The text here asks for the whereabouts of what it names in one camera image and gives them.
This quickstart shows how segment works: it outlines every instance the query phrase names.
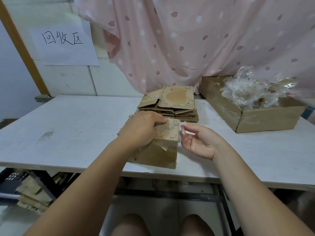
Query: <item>paper scrap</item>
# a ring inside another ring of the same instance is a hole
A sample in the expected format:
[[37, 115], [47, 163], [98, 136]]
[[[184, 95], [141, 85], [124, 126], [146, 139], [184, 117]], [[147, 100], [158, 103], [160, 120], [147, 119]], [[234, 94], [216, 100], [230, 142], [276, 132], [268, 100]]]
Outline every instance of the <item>paper scrap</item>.
[[31, 28], [30, 32], [44, 65], [99, 66], [89, 21]]

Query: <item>pink patterned fabric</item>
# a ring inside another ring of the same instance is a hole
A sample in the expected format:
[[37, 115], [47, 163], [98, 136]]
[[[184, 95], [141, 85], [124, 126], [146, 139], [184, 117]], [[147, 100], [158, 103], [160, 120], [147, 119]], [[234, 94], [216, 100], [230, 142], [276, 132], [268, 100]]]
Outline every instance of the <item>pink patterned fabric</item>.
[[132, 86], [198, 87], [202, 75], [254, 65], [315, 89], [315, 0], [75, 0], [104, 29], [109, 57]]

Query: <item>left hand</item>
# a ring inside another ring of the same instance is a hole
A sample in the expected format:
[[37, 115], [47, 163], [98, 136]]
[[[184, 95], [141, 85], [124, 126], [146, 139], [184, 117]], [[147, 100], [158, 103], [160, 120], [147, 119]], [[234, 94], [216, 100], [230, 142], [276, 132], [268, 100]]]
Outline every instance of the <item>left hand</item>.
[[130, 143], [131, 147], [138, 149], [149, 144], [156, 135], [156, 123], [166, 123], [167, 118], [153, 111], [141, 111], [123, 127], [119, 139]]

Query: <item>open cardboard box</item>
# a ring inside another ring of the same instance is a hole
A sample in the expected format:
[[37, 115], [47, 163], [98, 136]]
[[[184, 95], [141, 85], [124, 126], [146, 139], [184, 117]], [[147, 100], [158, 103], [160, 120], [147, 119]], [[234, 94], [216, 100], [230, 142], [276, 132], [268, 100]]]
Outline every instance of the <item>open cardboard box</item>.
[[166, 123], [156, 126], [157, 133], [152, 142], [139, 148], [128, 158], [128, 162], [154, 167], [176, 168], [179, 134], [178, 119], [169, 119]]
[[192, 86], [163, 86], [143, 96], [138, 111], [155, 111], [167, 118], [198, 122]]
[[242, 110], [222, 96], [223, 80], [231, 76], [203, 76], [200, 93], [236, 133], [293, 129], [305, 105], [292, 98], [280, 98], [281, 107]]

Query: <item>plastic wrap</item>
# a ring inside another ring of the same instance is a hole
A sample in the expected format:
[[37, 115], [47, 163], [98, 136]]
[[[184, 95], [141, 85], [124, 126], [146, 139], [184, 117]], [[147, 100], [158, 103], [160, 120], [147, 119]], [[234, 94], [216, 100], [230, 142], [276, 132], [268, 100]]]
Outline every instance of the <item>plastic wrap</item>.
[[290, 93], [297, 82], [277, 74], [268, 81], [254, 78], [253, 66], [241, 67], [234, 77], [224, 80], [222, 96], [242, 109], [257, 109], [279, 106], [279, 98]]

